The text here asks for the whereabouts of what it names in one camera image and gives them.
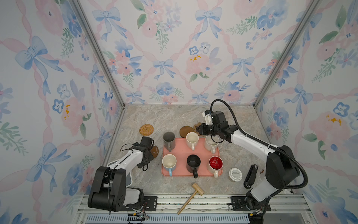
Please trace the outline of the paw shaped wooden coaster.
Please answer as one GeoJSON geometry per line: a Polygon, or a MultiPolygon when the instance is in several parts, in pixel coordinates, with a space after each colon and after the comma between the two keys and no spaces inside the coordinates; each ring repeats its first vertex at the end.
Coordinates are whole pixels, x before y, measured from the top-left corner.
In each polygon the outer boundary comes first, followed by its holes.
{"type": "Polygon", "coordinates": [[[197,124],[195,124],[195,125],[193,126],[193,129],[194,129],[195,132],[198,132],[198,131],[197,131],[197,128],[200,127],[201,124],[202,124],[202,123],[199,122],[199,123],[197,123],[197,124]]]}

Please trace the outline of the woven rattan coaster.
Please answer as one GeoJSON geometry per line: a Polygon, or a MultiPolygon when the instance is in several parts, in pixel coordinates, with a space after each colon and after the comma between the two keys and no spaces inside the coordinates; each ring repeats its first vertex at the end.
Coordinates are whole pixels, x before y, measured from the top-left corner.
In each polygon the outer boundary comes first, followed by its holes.
{"type": "Polygon", "coordinates": [[[143,126],[140,127],[139,129],[139,133],[142,136],[149,136],[154,132],[154,127],[150,124],[144,124],[143,126]]]}

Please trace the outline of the brown cork round coaster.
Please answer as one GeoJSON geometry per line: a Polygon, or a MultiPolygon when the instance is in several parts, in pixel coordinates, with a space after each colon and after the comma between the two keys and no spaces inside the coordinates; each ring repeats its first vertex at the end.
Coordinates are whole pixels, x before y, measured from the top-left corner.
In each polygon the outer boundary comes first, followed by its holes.
{"type": "Polygon", "coordinates": [[[190,126],[183,126],[181,129],[180,129],[180,136],[182,138],[185,138],[187,136],[188,133],[191,133],[191,132],[194,132],[194,129],[190,126]]]}

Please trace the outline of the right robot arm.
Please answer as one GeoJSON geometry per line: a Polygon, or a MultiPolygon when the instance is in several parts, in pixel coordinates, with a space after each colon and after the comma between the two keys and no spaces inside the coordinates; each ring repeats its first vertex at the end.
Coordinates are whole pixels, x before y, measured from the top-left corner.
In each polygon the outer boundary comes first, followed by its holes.
{"type": "Polygon", "coordinates": [[[246,194],[243,204],[249,210],[255,211],[267,206],[273,196],[289,188],[289,184],[300,174],[304,176],[303,186],[307,184],[307,175],[288,146],[271,145],[243,131],[237,124],[229,125],[221,111],[206,110],[202,116],[205,123],[197,128],[199,134],[219,136],[224,141],[250,151],[265,162],[264,178],[246,194]]]}

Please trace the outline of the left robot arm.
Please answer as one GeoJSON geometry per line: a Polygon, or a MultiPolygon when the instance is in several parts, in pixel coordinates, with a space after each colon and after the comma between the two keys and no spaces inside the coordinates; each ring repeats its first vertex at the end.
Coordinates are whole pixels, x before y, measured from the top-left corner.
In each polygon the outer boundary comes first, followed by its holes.
{"type": "Polygon", "coordinates": [[[141,142],[133,143],[121,159],[107,167],[99,167],[89,194],[88,207],[109,212],[143,209],[145,206],[143,190],[128,188],[126,180],[135,167],[147,171],[148,164],[154,159],[151,152],[153,146],[152,138],[142,137],[141,142]]]}

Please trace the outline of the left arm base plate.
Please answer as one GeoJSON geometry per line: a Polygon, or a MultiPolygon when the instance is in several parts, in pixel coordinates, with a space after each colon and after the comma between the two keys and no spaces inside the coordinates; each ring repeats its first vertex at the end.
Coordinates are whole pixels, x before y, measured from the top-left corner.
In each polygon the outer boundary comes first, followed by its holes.
{"type": "Polygon", "coordinates": [[[119,211],[156,211],[158,204],[157,200],[157,196],[144,196],[144,198],[140,198],[137,203],[121,206],[119,211]]]}

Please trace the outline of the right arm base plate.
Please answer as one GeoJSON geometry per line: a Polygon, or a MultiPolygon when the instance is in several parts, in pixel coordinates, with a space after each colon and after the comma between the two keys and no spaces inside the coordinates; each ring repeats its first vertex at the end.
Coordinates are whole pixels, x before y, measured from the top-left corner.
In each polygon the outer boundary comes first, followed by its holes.
{"type": "Polygon", "coordinates": [[[247,212],[263,212],[271,211],[271,207],[266,203],[267,199],[262,202],[257,202],[254,199],[247,199],[246,196],[232,196],[228,208],[233,211],[247,211],[247,212]]]}

